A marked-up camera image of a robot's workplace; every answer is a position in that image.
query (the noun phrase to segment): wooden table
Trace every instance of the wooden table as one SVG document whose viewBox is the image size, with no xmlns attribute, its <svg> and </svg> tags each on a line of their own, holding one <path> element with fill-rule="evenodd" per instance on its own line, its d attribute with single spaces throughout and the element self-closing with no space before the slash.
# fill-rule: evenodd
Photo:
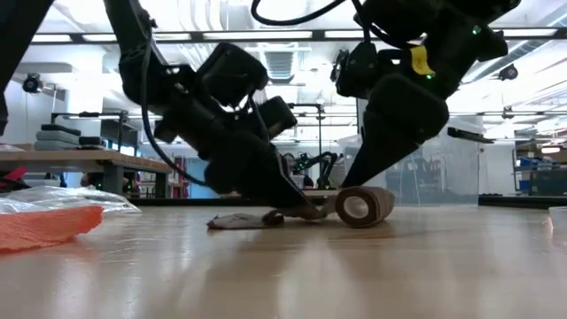
<svg viewBox="0 0 567 319">
<path fill-rule="evenodd" d="M 171 168 L 162 162 L 128 156 L 116 151 L 28 151 L 0 152 L 2 170 L 25 166 L 30 173 L 104 173 L 103 190 L 122 194 L 125 171 L 156 174 L 156 197 L 167 193 L 167 175 Z"/>
<path fill-rule="evenodd" d="M 3 319 L 564 319 L 567 235 L 547 211 L 396 207 L 207 231 L 261 207 L 144 207 L 74 243 L 0 256 Z"/>
</svg>

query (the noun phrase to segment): brown tape roll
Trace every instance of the brown tape roll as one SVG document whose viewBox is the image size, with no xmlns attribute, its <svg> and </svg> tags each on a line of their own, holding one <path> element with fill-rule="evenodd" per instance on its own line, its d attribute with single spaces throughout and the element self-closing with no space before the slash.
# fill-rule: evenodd
<svg viewBox="0 0 567 319">
<path fill-rule="evenodd" d="M 379 187 L 351 187 L 334 199 L 338 217 L 354 228 L 375 226 L 390 215 L 394 196 Z"/>
</svg>

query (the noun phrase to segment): orange cloth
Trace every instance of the orange cloth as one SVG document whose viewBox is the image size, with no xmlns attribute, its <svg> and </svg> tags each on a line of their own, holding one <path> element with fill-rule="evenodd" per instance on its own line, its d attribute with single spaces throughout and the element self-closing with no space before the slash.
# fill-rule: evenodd
<svg viewBox="0 0 567 319">
<path fill-rule="evenodd" d="M 101 206 L 0 214 L 0 253 L 65 243 L 103 220 Z"/>
</svg>

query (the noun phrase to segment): table surface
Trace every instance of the table surface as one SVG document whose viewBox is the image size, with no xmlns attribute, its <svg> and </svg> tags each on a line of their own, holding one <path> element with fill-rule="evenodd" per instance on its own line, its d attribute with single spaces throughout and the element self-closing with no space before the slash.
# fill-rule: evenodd
<svg viewBox="0 0 567 319">
<path fill-rule="evenodd" d="M 110 150 L 0 152 L 0 167 L 9 170 L 18 166 L 26 166 L 30 172 L 44 172 L 47 167 L 51 171 L 94 172 L 101 169 L 101 166 L 97 164 L 101 160 L 111 161 L 115 165 L 144 168 L 156 173 L 171 171 L 171 168 L 165 163 Z"/>
<path fill-rule="evenodd" d="M 396 208 L 353 230 L 329 219 L 207 231 L 262 208 L 147 207 L 76 242 L 0 256 L 12 318 L 562 318 L 567 236 L 546 212 Z"/>
</svg>

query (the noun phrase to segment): yellow tag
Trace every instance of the yellow tag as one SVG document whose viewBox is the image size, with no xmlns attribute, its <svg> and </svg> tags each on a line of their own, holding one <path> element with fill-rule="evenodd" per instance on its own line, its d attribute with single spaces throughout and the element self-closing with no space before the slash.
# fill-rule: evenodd
<svg viewBox="0 0 567 319">
<path fill-rule="evenodd" d="M 411 51 L 411 66 L 417 74 L 427 75 L 435 74 L 427 64 L 427 50 L 424 46 L 419 45 L 410 49 Z"/>
</svg>

